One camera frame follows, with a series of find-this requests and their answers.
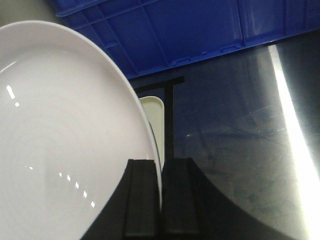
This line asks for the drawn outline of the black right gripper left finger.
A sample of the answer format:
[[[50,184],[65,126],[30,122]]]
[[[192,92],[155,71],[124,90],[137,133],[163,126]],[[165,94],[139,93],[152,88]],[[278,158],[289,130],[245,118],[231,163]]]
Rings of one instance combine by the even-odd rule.
[[[130,159],[115,191],[84,240],[155,240],[160,197],[153,160]]]

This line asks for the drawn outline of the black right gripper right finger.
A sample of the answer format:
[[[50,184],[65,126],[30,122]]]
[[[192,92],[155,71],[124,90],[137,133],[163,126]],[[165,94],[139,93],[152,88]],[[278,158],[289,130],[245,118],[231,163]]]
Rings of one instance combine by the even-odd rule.
[[[220,192],[191,158],[173,158],[162,171],[165,240],[289,240]]]

